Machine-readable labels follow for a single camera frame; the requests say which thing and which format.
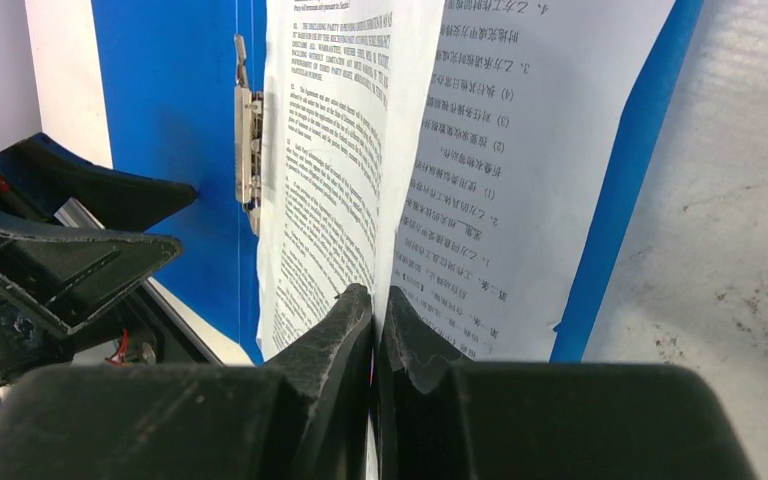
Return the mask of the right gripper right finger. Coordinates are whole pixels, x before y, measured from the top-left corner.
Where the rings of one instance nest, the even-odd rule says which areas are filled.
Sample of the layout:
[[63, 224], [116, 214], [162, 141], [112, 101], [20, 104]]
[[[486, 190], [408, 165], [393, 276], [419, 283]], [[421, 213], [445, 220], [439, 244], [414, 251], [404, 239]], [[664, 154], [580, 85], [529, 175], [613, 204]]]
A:
[[392, 286], [375, 357], [380, 479], [469, 479], [451, 363], [462, 353]]

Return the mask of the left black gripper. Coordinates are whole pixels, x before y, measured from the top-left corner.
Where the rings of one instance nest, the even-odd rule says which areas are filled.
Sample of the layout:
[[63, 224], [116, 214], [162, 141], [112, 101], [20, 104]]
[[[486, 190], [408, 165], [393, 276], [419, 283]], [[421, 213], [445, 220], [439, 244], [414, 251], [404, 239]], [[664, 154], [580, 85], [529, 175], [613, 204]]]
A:
[[197, 197], [186, 184], [92, 164], [38, 133], [0, 152], [0, 305], [54, 336], [87, 328], [182, 243], [153, 232]]

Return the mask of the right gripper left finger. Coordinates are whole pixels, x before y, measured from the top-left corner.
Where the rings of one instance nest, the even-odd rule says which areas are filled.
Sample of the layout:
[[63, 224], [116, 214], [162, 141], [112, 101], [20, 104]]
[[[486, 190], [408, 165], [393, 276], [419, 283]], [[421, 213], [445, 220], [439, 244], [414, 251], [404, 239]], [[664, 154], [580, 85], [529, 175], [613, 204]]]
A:
[[351, 284], [313, 328], [264, 366], [294, 395], [290, 479], [363, 479], [374, 322], [365, 286]]

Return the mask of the blue plastic folder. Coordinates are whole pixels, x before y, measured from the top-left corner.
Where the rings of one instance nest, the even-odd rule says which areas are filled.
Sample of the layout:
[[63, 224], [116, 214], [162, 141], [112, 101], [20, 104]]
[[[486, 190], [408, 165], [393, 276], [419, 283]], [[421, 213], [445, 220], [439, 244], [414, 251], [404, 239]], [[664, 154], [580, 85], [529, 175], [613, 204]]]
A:
[[[674, 4], [630, 92], [549, 361], [584, 354], [701, 9]], [[185, 245], [161, 283], [257, 364], [257, 241], [234, 196], [231, 39], [252, 42], [261, 86], [268, 12], [262, 1], [92, 5], [114, 166], [199, 193], [159, 225]]]

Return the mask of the printed text paper sheet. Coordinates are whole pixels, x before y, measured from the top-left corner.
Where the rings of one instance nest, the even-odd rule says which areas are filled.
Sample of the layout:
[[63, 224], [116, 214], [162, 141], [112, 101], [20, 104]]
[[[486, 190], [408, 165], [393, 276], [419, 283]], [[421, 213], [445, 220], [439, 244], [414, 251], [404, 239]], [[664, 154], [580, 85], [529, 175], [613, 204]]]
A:
[[271, 358], [365, 286], [381, 315], [439, 1], [270, 1], [257, 342]]

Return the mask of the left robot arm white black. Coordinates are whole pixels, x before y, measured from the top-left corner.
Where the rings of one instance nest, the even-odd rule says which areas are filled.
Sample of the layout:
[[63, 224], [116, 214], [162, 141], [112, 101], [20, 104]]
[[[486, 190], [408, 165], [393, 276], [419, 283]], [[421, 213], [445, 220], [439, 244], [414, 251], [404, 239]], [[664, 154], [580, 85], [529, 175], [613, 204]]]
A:
[[43, 133], [0, 151], [0, 387], [111, 341], [113, 366], [209, 362], [150, 283], [183, 251], [153, 227], [196, 196]]

